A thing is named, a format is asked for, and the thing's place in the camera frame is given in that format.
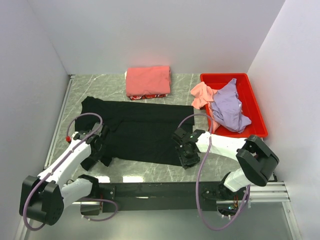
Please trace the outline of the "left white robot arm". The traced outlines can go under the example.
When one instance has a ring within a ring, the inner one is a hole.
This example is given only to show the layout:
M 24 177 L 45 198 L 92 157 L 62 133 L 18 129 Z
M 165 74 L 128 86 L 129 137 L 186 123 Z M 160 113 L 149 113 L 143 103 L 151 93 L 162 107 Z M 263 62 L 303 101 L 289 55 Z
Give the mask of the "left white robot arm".
M 46 170 L 37 176 L 28 176 L 22 182 L 19 214 L 27 219 L 52 226 L 64 209 L 86 198 L 94 201 L 101 197 L 99 180 L 82 174 L 68 183 L 78 166 L 89 170 L 103 158 L 109 128 L 95 123 L 92 130 L 76 131 L 69 140 L 68 148 Z

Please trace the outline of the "black t shirt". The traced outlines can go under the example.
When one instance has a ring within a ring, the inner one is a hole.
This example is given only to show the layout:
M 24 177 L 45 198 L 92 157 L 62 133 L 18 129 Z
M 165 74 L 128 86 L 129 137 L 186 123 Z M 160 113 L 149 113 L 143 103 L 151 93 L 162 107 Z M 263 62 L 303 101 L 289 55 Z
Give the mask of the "black t shirt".
M 104 101 L 88 96 L 82 101 L 82 117 L 76 131 L 91 130 L 102 118 L 109 132 L 101 162 L 109 166 L 114 158 L 180 166 L 172 136 L 179 125 L 192 132 L 194 109 L 187 105 L 168 105 L 128 101 Z

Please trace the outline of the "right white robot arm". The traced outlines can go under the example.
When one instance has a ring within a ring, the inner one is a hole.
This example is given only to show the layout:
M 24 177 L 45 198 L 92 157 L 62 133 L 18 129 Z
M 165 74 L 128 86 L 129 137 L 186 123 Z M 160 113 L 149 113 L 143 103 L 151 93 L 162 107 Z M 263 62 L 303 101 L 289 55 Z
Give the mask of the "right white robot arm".
M 280 162 L 256 135 L 234 138 L 199 129 L 189 133 L 180 127 L 173 133 L 172 139 L 177 143 L 175 148 L 184 169 L 200 162 L 199 153 L 216 154 L 239 163 L 240 167 L 228 172 L 212 191 L 215 200 L 230 200 L 251 184 L 266 186 Z

